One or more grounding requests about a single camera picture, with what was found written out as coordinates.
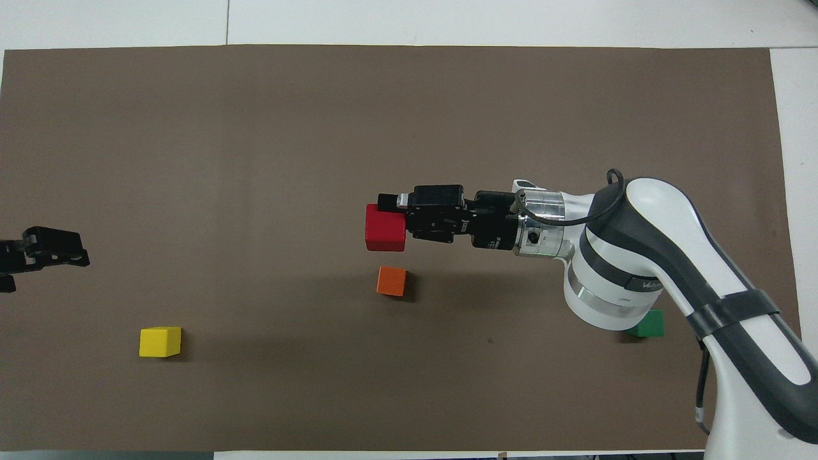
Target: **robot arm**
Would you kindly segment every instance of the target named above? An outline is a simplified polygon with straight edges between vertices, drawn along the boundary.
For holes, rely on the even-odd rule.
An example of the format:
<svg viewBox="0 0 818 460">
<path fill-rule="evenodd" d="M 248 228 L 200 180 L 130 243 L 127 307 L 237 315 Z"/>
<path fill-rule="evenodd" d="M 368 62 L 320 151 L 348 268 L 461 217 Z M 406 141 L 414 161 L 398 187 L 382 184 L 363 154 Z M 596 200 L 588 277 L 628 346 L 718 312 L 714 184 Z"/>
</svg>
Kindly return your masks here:
<svg viewBox="0 0 818 460">
<path fill-rule="evenodd" d="M 475 247 L 560 259 L 571 310 L 609 330 L 635 326 L 667 290 L 717 372 L 706 458 L 818 458 L 818 363 L 681 191 L 617 176 L 611 183 L 609 172 L 609 185 L 585 196 L 520 180 L 512 192 L 478 192 L 473 201 L 461 186 L 381 195 L 367 213 L 367 245 L 377 246 L 381 219 L 399 213 L 414 238 L 470 234 Z"/>
</svg>

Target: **green block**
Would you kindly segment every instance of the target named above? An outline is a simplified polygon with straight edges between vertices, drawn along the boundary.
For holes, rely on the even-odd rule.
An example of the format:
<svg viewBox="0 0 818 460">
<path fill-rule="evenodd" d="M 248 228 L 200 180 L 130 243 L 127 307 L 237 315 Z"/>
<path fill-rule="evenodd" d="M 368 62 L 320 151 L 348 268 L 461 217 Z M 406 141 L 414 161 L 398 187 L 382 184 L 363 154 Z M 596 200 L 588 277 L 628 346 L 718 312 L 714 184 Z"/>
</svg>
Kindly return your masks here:
<svg viewBox="0 0 818 460">
<path fill-rule="evenodd" d="M 664 312 L 659 309 L 651 309 L 639 321 L 639 324 L 625 332 L 637 337 L 664 337 Z"/>
</svg>

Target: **velcro strap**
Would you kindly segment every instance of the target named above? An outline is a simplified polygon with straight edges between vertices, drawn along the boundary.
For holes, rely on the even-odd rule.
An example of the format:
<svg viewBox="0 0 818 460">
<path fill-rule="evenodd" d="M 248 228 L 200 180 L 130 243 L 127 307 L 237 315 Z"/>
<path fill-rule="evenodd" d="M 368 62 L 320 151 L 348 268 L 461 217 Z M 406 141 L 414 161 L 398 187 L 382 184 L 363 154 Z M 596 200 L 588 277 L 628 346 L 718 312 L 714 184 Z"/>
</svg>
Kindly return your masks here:
<svg viewBox="0 0 818 460">
<path fill-rule="evenodd" d="M 759 289 L 729 294 L 687 316 L 699 340 L 723 327 L 764 314 L 778 313 L 766 292 Z"/>
</svg>

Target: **orange cube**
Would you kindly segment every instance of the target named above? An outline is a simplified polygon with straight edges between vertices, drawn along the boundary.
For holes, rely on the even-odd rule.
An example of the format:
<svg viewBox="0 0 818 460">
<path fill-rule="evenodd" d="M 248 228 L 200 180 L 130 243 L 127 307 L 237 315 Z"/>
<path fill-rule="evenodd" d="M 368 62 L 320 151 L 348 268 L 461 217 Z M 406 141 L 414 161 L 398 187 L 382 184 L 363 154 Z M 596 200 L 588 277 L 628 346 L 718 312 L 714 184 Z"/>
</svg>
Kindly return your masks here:
<svg viewBox="0 0 818 460">
<path fill-rule="evenodd" d="M 407 271 L 403 268 L 381 267 L 378 271 L 379 294 L 403 297 L 403 289 L 407 284 Z"/>
</svg>

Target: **yellow block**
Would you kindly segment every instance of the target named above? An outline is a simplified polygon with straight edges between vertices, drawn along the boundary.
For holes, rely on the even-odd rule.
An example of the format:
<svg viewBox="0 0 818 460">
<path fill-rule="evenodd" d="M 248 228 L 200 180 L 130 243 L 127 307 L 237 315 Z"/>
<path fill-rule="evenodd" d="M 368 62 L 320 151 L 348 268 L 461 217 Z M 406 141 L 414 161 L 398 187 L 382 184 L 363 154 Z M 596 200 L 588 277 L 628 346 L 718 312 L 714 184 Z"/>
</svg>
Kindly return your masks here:
<svg viewBox="0 0 818 460">
<path fill-rule="evenodd" d="M 139 356 L 167 358 L 182 348 L 181 327 L 148 327 L 139 332 Z"/>
</svg>

